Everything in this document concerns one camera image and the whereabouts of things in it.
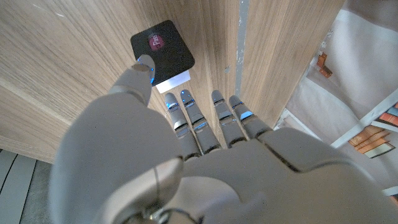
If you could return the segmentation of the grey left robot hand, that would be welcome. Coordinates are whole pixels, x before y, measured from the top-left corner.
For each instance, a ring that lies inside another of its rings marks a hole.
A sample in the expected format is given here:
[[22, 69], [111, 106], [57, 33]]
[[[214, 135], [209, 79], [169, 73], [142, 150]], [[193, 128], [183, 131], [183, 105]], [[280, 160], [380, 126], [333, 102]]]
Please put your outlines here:
[[49, 187], [54, 223], [396, 223], [397, 206], [352, 159], [292, 128], [272, 130], [232, 96], [228, 148], [148, 108], [141, 55], [65, 133]]

